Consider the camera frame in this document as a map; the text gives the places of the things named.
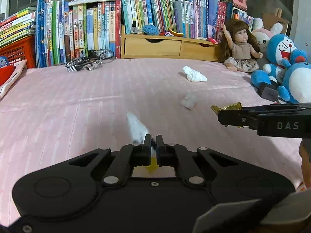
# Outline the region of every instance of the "wooden drawer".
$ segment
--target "wooden drawer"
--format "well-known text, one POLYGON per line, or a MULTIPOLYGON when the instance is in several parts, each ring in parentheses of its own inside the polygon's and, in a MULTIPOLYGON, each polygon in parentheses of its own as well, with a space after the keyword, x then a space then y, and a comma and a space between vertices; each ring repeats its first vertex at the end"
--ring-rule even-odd
POLYGON ((125 55, 179 56, 181 40, 126 38, 125 55))
POLYGON ((200 44, 196 42, 186 41, 180 56, 183 59, 217 61, 215 45, 200 44))

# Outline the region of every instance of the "red fabric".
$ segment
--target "red fabric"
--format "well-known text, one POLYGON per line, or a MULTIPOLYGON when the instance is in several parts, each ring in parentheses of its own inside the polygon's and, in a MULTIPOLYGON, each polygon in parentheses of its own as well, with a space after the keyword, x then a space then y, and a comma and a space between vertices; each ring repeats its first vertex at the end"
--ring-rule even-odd
POLYGON ((13 74, 15 67, 8 65, 0 68, 0 86, 2 86, 13 74))

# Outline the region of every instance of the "gold wrapper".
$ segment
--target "gold wrapper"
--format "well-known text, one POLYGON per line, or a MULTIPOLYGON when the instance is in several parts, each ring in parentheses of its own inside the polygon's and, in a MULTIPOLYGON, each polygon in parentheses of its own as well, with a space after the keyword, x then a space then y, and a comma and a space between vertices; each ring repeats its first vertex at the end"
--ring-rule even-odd
POLYGON ((216 105, 213 105, 211 109, 215 112, 216 115, 219 114, 222 110, 242 110, 242 104, 241 103, 235 103, 232 105, 229 105, 227 107, 217 107, 216 105))

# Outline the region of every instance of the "orange plastic crate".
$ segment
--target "orange plastic crate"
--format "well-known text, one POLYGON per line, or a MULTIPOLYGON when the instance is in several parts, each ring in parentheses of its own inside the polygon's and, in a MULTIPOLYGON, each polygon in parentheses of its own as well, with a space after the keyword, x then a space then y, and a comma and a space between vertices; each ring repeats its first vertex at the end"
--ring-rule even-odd
POLYGON ((6 56, 10 65, 21 60, 27 60, 27 68, 36 68, 35 36, 28 36, 0 48, 0 56, 6 56))

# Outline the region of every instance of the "wooden desk organizer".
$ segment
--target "wooden desk organizer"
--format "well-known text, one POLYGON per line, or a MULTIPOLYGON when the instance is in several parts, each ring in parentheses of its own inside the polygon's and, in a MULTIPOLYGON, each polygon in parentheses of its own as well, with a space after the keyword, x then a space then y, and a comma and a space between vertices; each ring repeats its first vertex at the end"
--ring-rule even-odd
POLYGON ((185 37, 125 34, 122 25, 121 58, 171 58, 217 61, 217 45, 185 37))

